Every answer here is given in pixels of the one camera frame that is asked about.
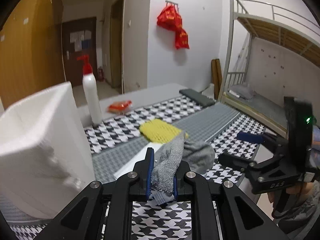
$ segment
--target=fire extinguisher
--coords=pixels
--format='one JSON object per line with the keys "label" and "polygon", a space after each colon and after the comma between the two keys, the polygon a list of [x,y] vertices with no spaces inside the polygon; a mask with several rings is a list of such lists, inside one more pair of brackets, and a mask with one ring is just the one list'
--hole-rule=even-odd
{"label": "fire extinguisher", "polygon": [[104,80],[104,77],[103,77],[103,68],[102,67],[99,67],[98,68],[98,79],[100,82],[102,82]]}

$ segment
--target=doorway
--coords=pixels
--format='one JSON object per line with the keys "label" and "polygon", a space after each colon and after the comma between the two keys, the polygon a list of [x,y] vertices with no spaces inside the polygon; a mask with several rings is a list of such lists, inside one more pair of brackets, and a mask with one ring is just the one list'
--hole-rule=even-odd
{"label": "doorway", "polygon": [[93,74],[98,80],[96,17],[62,23],[62,53],[66,80],[72,87],[82,86],[83,62],[77,57],[88,54]]}
{"label": "doorway", "polygon": [[110,69],[111,86],[121,88],[123,93],[122,35],[124,0],[117,0],[111,6],[110,16]]}

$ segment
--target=blue gripper pad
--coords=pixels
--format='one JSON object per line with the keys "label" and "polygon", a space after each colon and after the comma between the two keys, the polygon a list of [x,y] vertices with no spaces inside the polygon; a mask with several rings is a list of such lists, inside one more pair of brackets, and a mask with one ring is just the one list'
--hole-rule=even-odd
{"label": "blue gripper pad", "polygon": [[151,173],[153,170],[153,167],[155,165],[155,151],[153,148],[148,148],[148,150],[151,149],[152,151],[150,152],[150,162],[149,162],[149,167],[148,167],[148,174],[147,174],[147,183],[146,183],[146,198],[147,200],[149,199],[151,195]]}
{"label": "blue gripper pad", "polygon": [[177,200],[178,188],[177,188],[177,177],[176,177],[176,175],[173,177],[173,196],[174,196],[174,200]]}
{"label": "blue gripper pad", "polygon": [[251,142],[251,143],[257,143],[257,144],[261,144],[264,141],[261,134],[252,134],[252,133],[246,133],[246,132],[238,132],[236,139],[241,141]]}

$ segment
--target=white plastic bottle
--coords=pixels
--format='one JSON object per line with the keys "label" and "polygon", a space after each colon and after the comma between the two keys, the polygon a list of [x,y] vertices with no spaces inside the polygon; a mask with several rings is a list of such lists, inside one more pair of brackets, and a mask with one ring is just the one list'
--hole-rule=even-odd
{"label": "white plastic bottle", "polygon": [[88,103],[92,122],[93,124],[97,125],[102,122],[102,113],[97,92],[97,82],[92,73],[92,67],[89,63],[89,55],[82,55],[78,57],[77,60],[84,61],[82,78],[84,95]]}

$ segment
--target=gray sock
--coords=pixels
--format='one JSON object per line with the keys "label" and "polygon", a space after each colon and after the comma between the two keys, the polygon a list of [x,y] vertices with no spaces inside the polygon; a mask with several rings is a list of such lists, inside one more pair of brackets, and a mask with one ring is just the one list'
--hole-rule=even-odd
{"label": "gray sock", "polygon": [[180,133],[158,151],[161,154],[159,163],[151,174],[152,188],[171,196],[173,192],[173,177],[182,159],[185,133]]}
{"label": "gray sock", "polygon": [[189,163],[190,170],[204,174],[214,163],[215,152],[209,143],[186,140],[182,160]]}

